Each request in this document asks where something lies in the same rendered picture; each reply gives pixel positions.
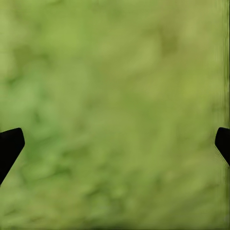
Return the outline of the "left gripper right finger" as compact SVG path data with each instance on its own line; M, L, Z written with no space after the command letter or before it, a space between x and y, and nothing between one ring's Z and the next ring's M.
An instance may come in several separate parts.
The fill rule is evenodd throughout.
M215 145L230 166L230 129L223 127L218 129Z

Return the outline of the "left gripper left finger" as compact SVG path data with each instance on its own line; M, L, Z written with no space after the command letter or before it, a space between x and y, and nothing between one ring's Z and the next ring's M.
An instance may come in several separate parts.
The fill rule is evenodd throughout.
M0 185L25 146L20 127L0 133Z

